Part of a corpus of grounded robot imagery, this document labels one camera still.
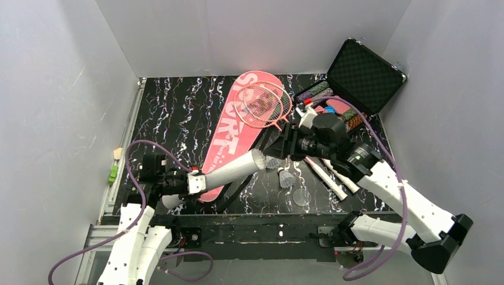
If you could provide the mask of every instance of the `white shuttlecock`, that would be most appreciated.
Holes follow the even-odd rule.
[[[275,169],[280,166],[281,160],[272,156],[266,156],[266,168]]]
[[[278,168],[278,177],[280,178],[280,187],[282,188],[290,188],[296,183],[296,178],[282,167]]]

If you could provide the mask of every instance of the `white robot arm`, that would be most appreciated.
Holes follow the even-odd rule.
[[[364,143],[351,142],[345,123],[334,114],[314,115],[303,122],[299,127],[286,124],[281,136],[264,153],[279,159],[288,156],[292,160],[305,156],[327,159],[334,170],[380,197],[402,216],[401,185],[379,153]],[[454,216],[439,208],[406,181],[402,184],[408,224],[398,249],[410,253],[430,272],[441,274],[462,245],[473,221],[465,214]],[[361,240],[392,247],[400,229],[400,224],[352,212],[333,233],[347,244]]]
[[[153,187],[149,194],[148,206],[137,225],[116,240],[111,255],[97,285],[148,285],[164,249],[172,241],[172,232],[163,226],[148,227],[154,215],[154,207],[160,198],[177,201],[197,198],[208,190],[235,181],[243,176],[263,170],[265,158],[258,150],[251,150],[230,163],[204,175],[194,169],[191,173],[173,170],[164,174],[164,157],[147,157],[140,171],[144,181],[162,179],[166,187]],[[140,204],[129,202],[121,207],[118,232],[126,227],[140,213]]]

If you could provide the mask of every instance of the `white wall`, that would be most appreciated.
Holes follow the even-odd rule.
[[[97,0],[138,77],[326,72],[347,37],[380,54],[410,0]]]
[[[474,226],[449,284],[502,284],[504,2],[412,0],[384,57],[409,81],[384,112],[405,177]]]
[[[47,284],[99,216],[137,79],[95,1],[0,5],[0,278]]]

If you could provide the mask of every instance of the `marble-pattern surface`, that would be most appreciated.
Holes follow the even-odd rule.
[[[325,75],[289,74],[278,77],[286,91],[293,96],[312,83],[324,79]],[[156,141],[173,152],[185,165],[202,167],[213,131],[235,79],[236,76],[148,78],[132,140]],[[291,120],[296,119],[298,118],[291,115]],[[373,118],[371,125],[388,147],[379,118]],[[274,140],[277,135],[277,131],[273,132],[270,140]],[[351,137],[379,150],[365,127],[355,130]],[[152,150],[151,146],[139,145],[132,153],[133,167],[137,169],[143,154]],[[285,168],[296,177],[296,183],[291,189],[280,189],[276,170],[256,173],[226,213],[344,213],[351,210],[390,210],[372,193],[360,190],[355,195],[350,195],[350,191],[344,186],[349,196],[344,201],[339,201],[303,161],[286,161]],[[116,199],[116,210],[121,205],[122,196],[128,191],[127,180],[125,173]],[[300,188],[311,194],[311,202],[305,207],[296,205],[292,200],[294,191]],[[157,212],[166,213],[167,210],[160,210],[158,207]],[[203,210],[199,202],[188,202],[175,209],[175,212],[202,214]]]

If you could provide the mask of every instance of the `transparent petri dish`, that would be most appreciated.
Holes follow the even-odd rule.
[[[311,195],[305,189],[298,189],[294,191],[292,199],[294,200],[294,203],[296,203],[296,205],[304,207],[310,203]]]

